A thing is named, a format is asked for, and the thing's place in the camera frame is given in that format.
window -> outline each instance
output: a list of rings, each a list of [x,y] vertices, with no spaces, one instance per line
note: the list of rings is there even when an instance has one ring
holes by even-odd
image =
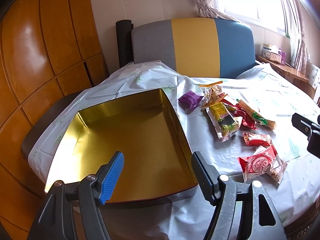
[[[240,21],[253,23],[285,35],[281,0],[214,0],[215,6]]]

white tablecloth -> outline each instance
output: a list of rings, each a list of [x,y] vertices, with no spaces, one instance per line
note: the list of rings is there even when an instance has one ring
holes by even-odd
[[[178,98],[189,90],[200,94],[198,84],[217,80],[221,79],[181,76],[161,62],[128,64],[100,85],[82,92],[42,134],[28,162],[45,182],[59,144],[57,139],[77,111],[128,94],[163,88],[178,114],[192,151],[200,151],[220,174],[241,178],[237,157],[252,155],[256,147],[245,145],[242,131],[224,143],[219,142],[212,123],[200,107],[186,113],[178,104]],[[271,135],[279,156],[288,162],[288,167],[280,185],[267,174],[256,179],[262,182],[286,226],[309,208],[320,192],[320,160],[307,152],[307,137],[292,126],[291,116],[297,112],[316,122],[320,109],[269,64],[257,65],[238,79],[222,80],[223,90],[229,95],[254,102],[276,116],[276,130],[260,125],[257,128],[259,133]],[[103,211],[103,216],[109,230],[128,239],[202,239],[213,210],[198,187],[196,195],[189,199],[148,208]]]

gold tin box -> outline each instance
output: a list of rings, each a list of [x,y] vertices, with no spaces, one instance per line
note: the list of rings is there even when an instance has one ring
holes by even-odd
[[[107,203],[154,200],[197,185],[191,149],[162,89],[116,98],[79,111],[61,138],[45,184],[82,180],[115,151],[124,168]]]

curtain tie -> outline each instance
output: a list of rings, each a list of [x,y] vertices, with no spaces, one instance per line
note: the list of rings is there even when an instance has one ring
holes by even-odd
[[[210,6],[211,7],[211,2],[210,1],[203,1],[197,3],[198,9],[200,9],[202,6]]]

red wrapped candy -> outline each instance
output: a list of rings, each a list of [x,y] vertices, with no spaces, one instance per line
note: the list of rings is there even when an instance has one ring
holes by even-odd
[[[258,154],[259,152],[265,150],[266,148],[263,146],[259,146],[254,154]],[[273,160],[273,163],[270,166],[270,169],[266,170],[266,174],[269,174],[271,178],[273,178],[278,184],[280,184],[282,177],[284,175],[284,171],[287,168],[287,163],[280,159],[276,149],[273,147],[275,151],[276,158]]]
[[[272,144],[269,134],[243,133],[243,138],[247,146],[270,146]]]
[[[276,151],[273,145],[269,146],[262,152],[249,157],[238,157],[241,165],[244,182],[248,179],[253,179],[259,175],[266,173],[270,170],[270,166],[276,156]]]

